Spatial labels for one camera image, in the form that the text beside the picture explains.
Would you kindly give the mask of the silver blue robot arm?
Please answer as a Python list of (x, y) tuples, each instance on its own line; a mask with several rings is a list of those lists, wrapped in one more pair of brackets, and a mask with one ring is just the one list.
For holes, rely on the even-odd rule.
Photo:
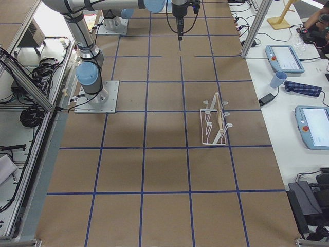
[(84, 19), (84, 10), (102, 10), (110, 17), (125, 18), (124, 12), (134, 9), (146, 9), (159, 13), (168, 7), (168, 1), (43, 1), (50, 9), (58, 12), (64, 20), (80, 50), (82, 65), (77, 70), (86, 73), (86, 81), (79, 79), (85, 96), (93, 99), (103, 90), (101, 69), (103, 54), (93, 40)]

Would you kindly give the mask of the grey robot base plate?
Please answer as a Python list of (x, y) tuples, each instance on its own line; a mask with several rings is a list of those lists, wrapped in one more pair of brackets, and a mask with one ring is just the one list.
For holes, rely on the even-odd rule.
[(86, 95), (82, 86), (80, 86), (80, 94), (77, 100), (77, 107), (74, 108), (76, 114), (114, 114), (119, 91), (119, 81), (103, 81), (102, 91), (90, 102), (92, 95)]

